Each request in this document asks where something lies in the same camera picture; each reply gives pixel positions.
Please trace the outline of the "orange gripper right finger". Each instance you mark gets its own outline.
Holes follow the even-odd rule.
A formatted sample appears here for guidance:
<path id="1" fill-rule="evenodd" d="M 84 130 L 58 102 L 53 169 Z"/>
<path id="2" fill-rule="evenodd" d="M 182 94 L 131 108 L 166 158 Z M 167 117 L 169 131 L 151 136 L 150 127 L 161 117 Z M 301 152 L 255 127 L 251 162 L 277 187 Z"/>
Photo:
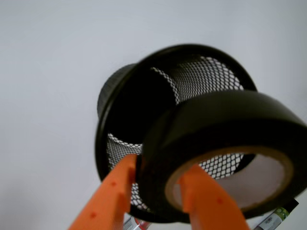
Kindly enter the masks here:
<path id="1" fill-rule="evenodd" d="M 234 199 L 200 166 L 192 166 L 179 184 L 183 212 L 193 230 L 249 229 Z"/>

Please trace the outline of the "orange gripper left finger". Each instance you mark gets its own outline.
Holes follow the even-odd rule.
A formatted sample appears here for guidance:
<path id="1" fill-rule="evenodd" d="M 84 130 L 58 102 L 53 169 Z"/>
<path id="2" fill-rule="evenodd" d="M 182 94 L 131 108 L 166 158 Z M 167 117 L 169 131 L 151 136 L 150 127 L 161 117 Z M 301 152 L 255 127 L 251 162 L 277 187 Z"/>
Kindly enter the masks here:
<path id="1" fill-rule="evenodd" d="M 130 211 L 136 161 L 136 154 L 120 160 L 76 217 L 70 230 L 123 229 L 124 214 Z"/>

